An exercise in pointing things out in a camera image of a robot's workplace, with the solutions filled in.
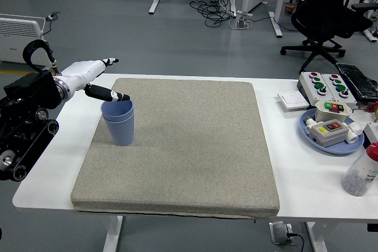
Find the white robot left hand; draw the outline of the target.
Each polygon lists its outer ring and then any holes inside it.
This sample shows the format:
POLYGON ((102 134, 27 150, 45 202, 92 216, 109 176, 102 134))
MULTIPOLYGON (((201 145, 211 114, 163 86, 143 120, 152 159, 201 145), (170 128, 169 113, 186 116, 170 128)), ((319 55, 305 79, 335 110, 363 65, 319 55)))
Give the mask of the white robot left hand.
POLYGON ((117 58, 106 58, 73 63, 63 70, 60 75, 54 76, 54 81, 61 99, 68 101, 73 97, 76 91, 84 90, 87 96, 106 102, 130 100, 127 94, 92 84, 94 79, 103 74, 106 67, 118 61, 117 58))

